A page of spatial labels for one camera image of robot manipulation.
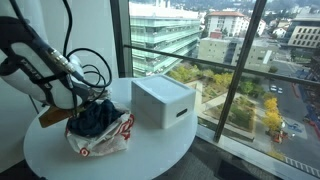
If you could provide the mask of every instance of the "dark blue cloth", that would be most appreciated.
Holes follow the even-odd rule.
[[[69,119],[67,128],[79,136],[95,137],[101,134],[111,123],[123,113],[116,110],[108,99],[101,104],[91,103],[78,118]]]

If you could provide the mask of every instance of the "red roof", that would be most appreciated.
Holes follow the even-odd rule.
[[[244,15],[236,12],[236,11],[213,11],[209,14],[209,16],[240,16],[243,17]]]

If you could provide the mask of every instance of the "car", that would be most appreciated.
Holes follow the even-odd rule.
[[[275,85],[270,86],[270,91],[271,92],[277,92],[278,88]]]
[[[282,94],[282,93],[283,93],[282,88],[278,88],[278,93],[279,93],[279,94]]]

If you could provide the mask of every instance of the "black cable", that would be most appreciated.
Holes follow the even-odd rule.
[[[37,111],[37,114],[39,114],[39,110],[38,110],[36,104],[34,103],[32,97],[31,97],[30,95],[29,95],[29,98],[30,98],[30,100],[31,100],[31,102],[32,102],[32,105],[33,105],[34,109]]]
[[[30,36],[32,36],[32,38],[34,38],[33,36],[33,32],[32,30],[30,29],[29,25],[27,24],[26,20],[23,18],[22,14],[21,14],[21,11],[18,7],[18,4],[15,0],[10,0],[10,3],[13,7],[13,10],[14,12],[16,13],[18,19],[20,20],[20,22],[22,23],[22,25],[24,26],[24,28],[26,29],[26,31],[28,31],[28,33],[30,34]]]
[[[67,47],[68,47],[70,33],[72,30],[73,18],[72,18],[72,13],[71,13],[71,9],[70,9],[68,1],[67,0],[62,0],[62,1],[63,1],[64,6],[66,7],[67,14],[68,14],[68,20],[69,20],[66,38],[64,39],[63,53],[62,53],[62,55],[65,57],[67,55]]]
[[[87,65],[84,65],[82,68],[86,68],[86,67],[93,67],[97,71],[97,73],[101,74],[99,69],[94,65],[87,64]],[[98,82],[96,83],[96,85],[98,85],[100,83],[100,80],[101,80],[101,76],[98,76],[98,77],[99,77],[99,79],[98,79]]]
[[[109,72],[109,81],[107,84],[104,84],[104,85],[94,85],[94,84],[91,84],[89,82],[87,82],[86,80],[83,80],[82,82],[90,87],[94,87],[94,88],[104,88],[104,87],[107,87],[111,84],[112,82],[112,74],[111,74],[111,69],[107,63],[107,61],[99,54],[97,53],[96,51],[92,50],[92,49],[88,49],[88,48],[77,48],[77,49],[74,49],[72,50],[71,52],[68,53],[68,55],[66,56],[67,58],[69,58],[73,53],[75,52],[78,52],[78,51],[89,51],[95,55],[97,55],[102,61],[103,63],[106,65],[107,69],[108,69],[108,72]]]
[[[99,77],[102,78],[103,83],[106,84],[106,79],[105,79],[100,73],[97,73],[97,72],[95,72],[95,71],[87,71],[87,73],[94,73],[94,74],[99,75]],[[101,97],[101,95],[103,94],[103,92],[105,91],[105,89],[106,89],[106,87],[104,87],[104,88],[102,89],[102,91],[100,92],[100,94],[99,94],[96,98],[94,98],[94,99],[92,100],[92,102],[94,102],[94,101],[96,101],[97,99],[99,99],[99,98]]]

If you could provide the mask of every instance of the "round white table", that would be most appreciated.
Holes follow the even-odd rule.
[[[111,100],[131,108],[133,78],[114,79]],[[31,170],[48,180],[67,179],[153,179],[187,152],[195,137],[197,116],[192,113],[168,129],[160,129],[144,115],[135,115],[128,149],[101,157],[83,157],[64,137],[66,120],[41,128],[38,117],[24,140],[24,155]]]

